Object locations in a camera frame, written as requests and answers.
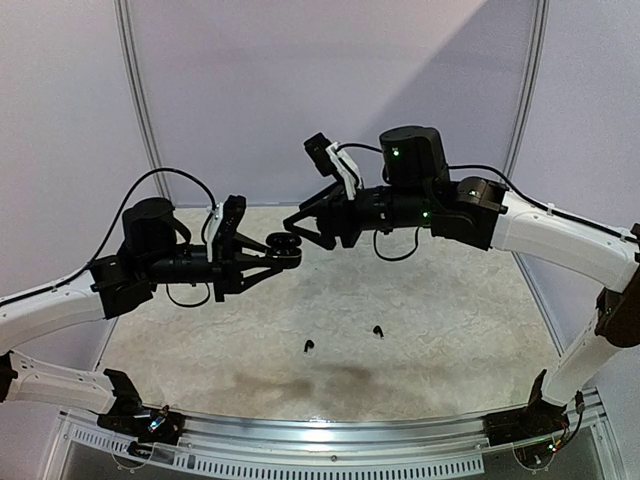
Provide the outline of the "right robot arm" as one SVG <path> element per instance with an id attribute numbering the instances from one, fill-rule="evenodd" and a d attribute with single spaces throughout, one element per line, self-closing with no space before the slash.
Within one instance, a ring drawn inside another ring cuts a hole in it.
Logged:
<path id="1" fill-rule="evenodd" d="M 383 184 L 365 187 L 344 143 L 324 135 L 304 148 L 334 183 L 284 221 L 287 231 L 331 250 L 350 248 L 365 231 L 423 228 L 484 251 L 530 255 L 600 283 L 593 316 L 558 364 L 538 376 L 517 427 L 537 436 L 618 352 L 639 343 L 639 232 L 607 226 L 530 198 L 497 169 L 474 165 L 451 179 L 442 139 L 432 127 L 381 134 Z"/>

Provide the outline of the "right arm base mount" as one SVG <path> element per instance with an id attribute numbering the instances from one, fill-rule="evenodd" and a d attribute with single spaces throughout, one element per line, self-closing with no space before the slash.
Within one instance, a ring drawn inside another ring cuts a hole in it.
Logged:
<path id="1" fill-rule="evenodd" d="M 491 446 L 550 435 L 569 424 L 567 406 L 534 401 L 523 407 L 501 410 L 482 417 L 483 432 Z"/>

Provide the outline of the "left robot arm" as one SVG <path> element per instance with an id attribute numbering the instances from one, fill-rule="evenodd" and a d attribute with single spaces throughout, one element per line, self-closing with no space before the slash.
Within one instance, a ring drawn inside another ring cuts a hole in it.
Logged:
<path id="1" fill-rule="evenodd" d="M 246 210 L 231 195 L 215 210 L 200 244 L 161 197 L 137 202 L 122 214 L 118 252 L 90 261 L 83 272 L 1 303 L 1 398 L 88 410 L 111 419 L 128 434 L 148 426 L 148 412 L 128 376 L 89 372 L 40 362 L 18 346 L 50 333 L 110 320 L 153 299 L 158 286 L 205 285 L 222 302 L 301 263 L 301 240 L 276 232 L 259 243 L 237 228 Z"/>

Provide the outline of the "black earbud charging case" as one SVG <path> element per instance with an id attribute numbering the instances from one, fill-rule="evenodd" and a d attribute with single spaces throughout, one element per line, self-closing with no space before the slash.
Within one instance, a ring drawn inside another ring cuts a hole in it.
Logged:
<path id="1" fill-rule="evenodd" d="M 299 258 L 302 255 L 302 240 L 298 235 L 290 232 L 274 232 L 265 240 L 266 253 L 273 258 Z"/>

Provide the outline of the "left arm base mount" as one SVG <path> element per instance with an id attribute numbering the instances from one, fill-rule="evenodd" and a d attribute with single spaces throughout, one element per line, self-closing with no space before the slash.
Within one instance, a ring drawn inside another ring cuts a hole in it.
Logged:
<path id="1" fill-rule="evenodd" d="M 112 432 L 135 437 L 138 443 L 177 445 L 186 417 L 168 405 L 157 409 L 145 406 L 140 399 L 117 399 L 97 425 Z"/>

